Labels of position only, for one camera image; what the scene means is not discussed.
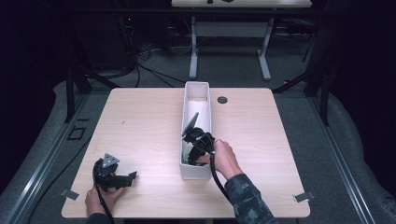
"table top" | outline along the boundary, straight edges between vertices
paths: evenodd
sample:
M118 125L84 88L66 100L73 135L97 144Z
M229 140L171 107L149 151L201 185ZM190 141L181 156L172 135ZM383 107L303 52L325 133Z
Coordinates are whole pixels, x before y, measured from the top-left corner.
M233 0L231 3L222 0L172 0L172 7L311 7L310 0Z
M307 217L304 192L272 92L268 89L211 88L212 134L230 143L244 173L261 191L275 217ZM220 104L220 96L228 98ZM118 200L114 217L234 217L213 178L183 180L178 158L184 89L115 89L106 102L92 140L66 199L64 217L85 217L92 167L105 153L120 159L117 175L137 171ZM225 183L219 174L219 180Z

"sleeve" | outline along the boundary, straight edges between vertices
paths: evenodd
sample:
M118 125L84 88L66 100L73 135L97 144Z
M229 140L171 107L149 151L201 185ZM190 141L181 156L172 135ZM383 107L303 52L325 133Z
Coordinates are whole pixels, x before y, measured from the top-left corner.
M230 197L238 223L278 223L262 200L260 191L253 185L247 175L233 176L225 183L224 188Z
M88 217L87 224L108 224L108 218L105 214L94 213Z

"black clamp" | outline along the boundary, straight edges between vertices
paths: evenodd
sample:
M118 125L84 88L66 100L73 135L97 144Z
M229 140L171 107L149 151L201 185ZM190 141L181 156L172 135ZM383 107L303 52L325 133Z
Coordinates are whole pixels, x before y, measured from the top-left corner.
M93 167L94 182L100 186L104 191L108 189L119 189L131 187L137 172L128 175L116 175L117 163L120 160L105 154L103 159L99 159Z
M194 117L184 130L183 140L187 143L192 143L193 147L189 155L189 164L196 165L196 161L200 156L207 153L212 153L213 142L215 138L211 133L205 133L202 129L194 127L199 113L195 113Z

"black object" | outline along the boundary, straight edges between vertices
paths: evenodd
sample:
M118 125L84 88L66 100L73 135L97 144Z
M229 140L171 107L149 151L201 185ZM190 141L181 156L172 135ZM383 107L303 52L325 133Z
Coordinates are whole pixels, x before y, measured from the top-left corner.
M100 186L104 191L111 188L131 187L137 172L128 175L116 175L118 161L117 158L108 154L105 155L105 161L99 159L93 167L94 184Z
M182 134L183 140L193 145L189 155L190 165L196 165L198 158L204 156L206 152L211 153L213 149L212 145L215 141L211 133L205 133L200 128L194 128L198 115L199 113L195 113Z
M202 129L194 127L195 122L198 119L198 115L199 113L195 113L194 117L191 119L187 127L184 129L183 134L181 135L184 141L186 141L187 143L192 143L193 145L189 155L189 164L196 164L196 160L198 160L200 156L204 156L206 152L209 153L210 171L213 175L213 179L215 180L216 185L219 187L224 197L229 202L231 202L227 191L225 191L225 188L221 185L218 175L216 174L215 148L213 147L215 138L212 137L211 133L205 133Z

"wooden table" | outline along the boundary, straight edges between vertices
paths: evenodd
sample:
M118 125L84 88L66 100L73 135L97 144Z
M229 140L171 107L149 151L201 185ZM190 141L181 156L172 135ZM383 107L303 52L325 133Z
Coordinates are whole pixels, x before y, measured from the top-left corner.
M261 191L275 217L307 217L307 202L288 139L268 89L210 90L212 133L233 147L241 168ZM213 178L183 180L178 157L184 89L115 89L107 100L67 199L64 217L85 217L85 195L94 163L109 153L120 159L117 175L137 178L117 202L114 217L234 217ZM228 98L219 104L220 96Z

